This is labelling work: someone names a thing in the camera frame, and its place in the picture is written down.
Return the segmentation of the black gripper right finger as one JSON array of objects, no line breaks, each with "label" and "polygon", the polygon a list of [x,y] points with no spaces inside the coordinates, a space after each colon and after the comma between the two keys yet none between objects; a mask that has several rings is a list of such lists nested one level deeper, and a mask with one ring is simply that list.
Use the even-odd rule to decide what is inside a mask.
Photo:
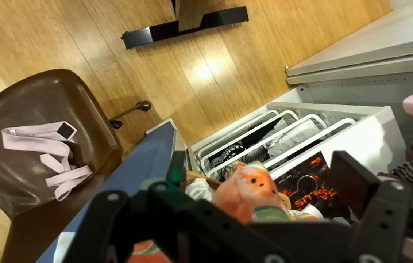
[{"label": "black gripper right finger", "polygon": [[399,263],[409,218],[412,190],[381,181],[348,152],[332,158],[335,189],[360,219],[351,240],[349,263]]}]

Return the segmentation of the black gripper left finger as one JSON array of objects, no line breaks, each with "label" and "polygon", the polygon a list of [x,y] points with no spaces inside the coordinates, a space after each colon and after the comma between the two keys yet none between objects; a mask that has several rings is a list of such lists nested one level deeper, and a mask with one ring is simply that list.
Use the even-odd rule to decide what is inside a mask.
[{"label": "black gripper left finger", "polygon": [[81,221],[63,263],[126,263],[133,252],[123,233],[123,212],[128,208],[129,196],[125,192],[97,195]]}]

